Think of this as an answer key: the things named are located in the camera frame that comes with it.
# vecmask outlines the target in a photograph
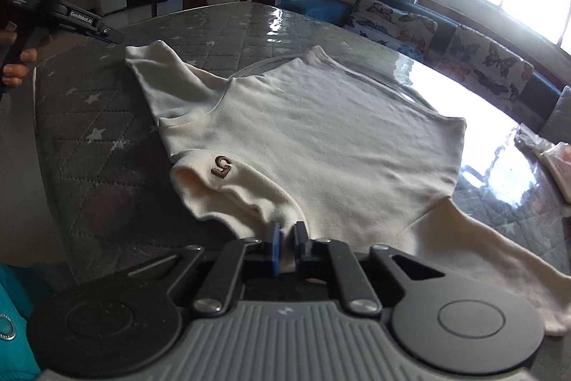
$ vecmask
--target teal clothing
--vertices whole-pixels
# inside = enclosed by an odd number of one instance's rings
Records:
[[[30,269],[0,266],[0,315],[15,326],[15,337],[0,338],[0,381],[31,381],[40,369],[26,338],[26,319],[35,304],[53,290]],[[10,323],[0,316],[0,334],[10,333]]]

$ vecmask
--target hand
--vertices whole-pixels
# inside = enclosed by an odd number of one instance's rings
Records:
[[[15,42],[18,34],[13,29],[15,27],[11,25],[6,29],[0,29],[0,45],[10,46]],[[39,47],[46,45],[50,40],[49,36],[45,37],[40,42]],[[5,85],[14,87],[22,84],[22,79],[30,73],[30,68],[25,64],[34,63],[38,60],[38,50],[27,49],[22,51],[20,60],[23,64],[8,64],[2,70],[2,82]]]

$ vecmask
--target screw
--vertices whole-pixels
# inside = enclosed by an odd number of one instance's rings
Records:
[[[216,299],[198,299],[194,302],[194,309],[201,314],[215,314],[222,310],[222,302]]]
[[[379,309],[379,305],[370,299],[355,299],[349,302],[349,309],[359,315],[370,315]]]

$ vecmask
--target floor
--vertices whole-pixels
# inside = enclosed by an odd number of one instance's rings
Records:
[[[182,0],[158,4],[158,15],[182,10]],[[105,16],[112,28],[151,18],[151,6]],[[61,54],[88,38],[55,35],[41,60]],[[31,80],[0,102],[0,263],[27,267],[64,260],[47,206],[35,148]]]

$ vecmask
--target gray ribbed panel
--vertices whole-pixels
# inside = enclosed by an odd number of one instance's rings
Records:
[[[166,357],[117,381],[456,379],[416,364],[391,341],[379,323],[347,316],[332,301],[241,301],[224,317],[195,321]],[[488,379],[533,377],[520,371]],[[64,380],[68,378],[49,371],[38,379]]]

